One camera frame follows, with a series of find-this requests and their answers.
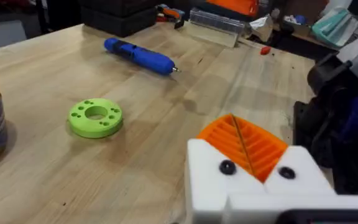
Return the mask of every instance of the blue screwdriver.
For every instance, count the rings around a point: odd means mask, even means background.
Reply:
[[[179,72],[179,69],[175,67],[175,63],[167,56],[128,42],[110,38],[104,42],[104,47],[111,53],[122,56],[161,75]]]

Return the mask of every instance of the hole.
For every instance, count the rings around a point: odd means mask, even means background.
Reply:
[[[103,119],[107,115],[107,110],[101,106],[91,106],[86,109],[85,116],[89,119],[99,120]]]
[[[223,160],[219,165],[219,170],[225,175],[233,175],[236,173],[236,165],[228,159]]]
[[[289,167],[281,167],[278,173],[288,180],[293,180],[296,177],[295,171]]]

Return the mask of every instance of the black screw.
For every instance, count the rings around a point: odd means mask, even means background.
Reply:
[[[281,167],[279,170],[278,170],[278,173],[288,179],[288,180],[293,180],[295,179],[296,175],[295,175],[295,171],[289,167]]]
[[[233,175],[236,173],[236,165],[230,160],[223,160],[219,166],[219,170],[226,175]]]

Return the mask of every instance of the orange object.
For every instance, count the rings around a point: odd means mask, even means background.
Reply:
[[[270,53],[271,47],[262,47],[262,50],[260,50],[261,55],[267,55]]]
[[[247,16],[254,17],[258,13],[258,0],[207,0],[207,2]]]
[[[262,183],[288,145],[270,132],[232,114],[208,125],[197,136]]]

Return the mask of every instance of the green ring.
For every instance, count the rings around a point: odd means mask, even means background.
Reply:
[[[70,110],[68,122],[71,130],[79,136],[104,138],[122,127],[122,109],[106,99],[88,99],[77,103]]]

